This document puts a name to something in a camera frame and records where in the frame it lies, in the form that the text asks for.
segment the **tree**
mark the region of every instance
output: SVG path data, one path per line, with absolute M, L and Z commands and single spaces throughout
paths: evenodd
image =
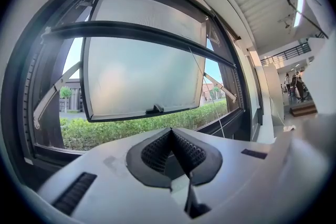
M 65 113 L 67 113 L 67 100 L 68 100 L 68 98 L 70 98 L 71 94 L 72 94 L 72 92 L 71 92 L 70 88 L 66 87 L 66 86 L 62 87 L 59 91 L 59 96 L 61 98 L 65 99 L 65 101 L 64 101 L 64 112 Z
M 211 99 L 215 100 L 216 99 L 215 92 L 213 90 L 210 90 L 209 93 L 210 93 Z
M 219 92 L 219 88 L 217 86 L 215 86 L 214 87 L 214 93 L 215 93 L 216 99 L 218 99 L 218 92 Z

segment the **person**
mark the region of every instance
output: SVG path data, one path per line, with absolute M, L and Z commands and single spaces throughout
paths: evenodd
M 293 84 L 293 87 L 295 88 L 298 88 L 298 92 L 299 92 L 299 95 L 300 95 L 300 99 L 301 99 L 301 102 L 303 102 L 303 82 L 302 82 L 302 79 L 300 77 L 300 73 L 297 72 L 296 74 L 293 75 L 293 78 L 292 78 L 292 84 Z
M 288 73 L 285 76 L 285 85 L 287 87 L 288 96 L 290 96 L 290 82 Z

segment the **metal support arm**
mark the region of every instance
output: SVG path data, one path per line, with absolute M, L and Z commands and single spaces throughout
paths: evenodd
M 65 85 L 69 78 L 81 67 L 81 61 L 74 64 L 67 72 L 65 72 L 59 80 L 49 89 L 46 95 L 42 98 L 41 102 L 37 105 L 34 110 L 34 127 L 36 129 L 40 128 L 39 120 L 41 119 L 46 107 L 53 99 L 55 94 Z
M 204 76 L 211 81 L 214 86 L 217 86 L 220 90 L 224 91 L 233 101 L 233 103 L 237 100 L 237 94 L 232 94 L 228 89 L 224 88 L 223 85 L 221 85 L 217 80 L 215 80 L 213 77 L 209 76 L 207 73 L 204 73 Z

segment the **shrub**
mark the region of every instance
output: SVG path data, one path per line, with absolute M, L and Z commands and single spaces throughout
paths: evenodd
M 61 119 L 59 119 L 59 124 L 61 126 L 67 125 L 69 122 L 70 122 L 70 120 L 67 119 L 67 118 L 61 118 Z
M 225 99 L 215 105 L 219 116 L 227 113 Z M 128 121 L 89 123 L 84 119 L 67 120 L 62 136 L 65 148 L 87 151 L 109 141 L 154 129 L 184 127 L 194 130 L 217 119 L 214 106 L 210 103 L 197 109 Z M 60 122 L 62 125 L 65 119 L 60 119 Z

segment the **building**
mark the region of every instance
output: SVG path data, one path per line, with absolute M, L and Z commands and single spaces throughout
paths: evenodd
M 79 79 L 69 79 L 66 82 L 65 86 L 69 87 L 72 92 L 71 97 L 67 100 L 67 110 L 76 110 L 78 112 L 84 112 Z M 64 111 L 64 106 L 65 106 L 65 99 L 60 98 L 59 111 Z

